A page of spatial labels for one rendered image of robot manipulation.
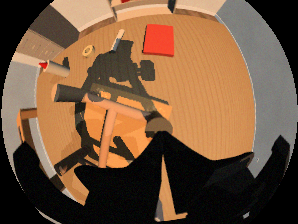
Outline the tan roll of tape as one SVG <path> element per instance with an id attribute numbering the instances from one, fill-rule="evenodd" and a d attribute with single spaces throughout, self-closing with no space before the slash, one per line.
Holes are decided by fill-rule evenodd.
<path id="1" fill-rule="evenodd" d="M 90 50 L 90 51 L 89 51 Z M 95 53 L 95 48 L 92 45 L 87 46 L 84 50 L 83 50 L 83 56 L 85 56 L 86 58 L 90 58 L 94 55 Z"/>

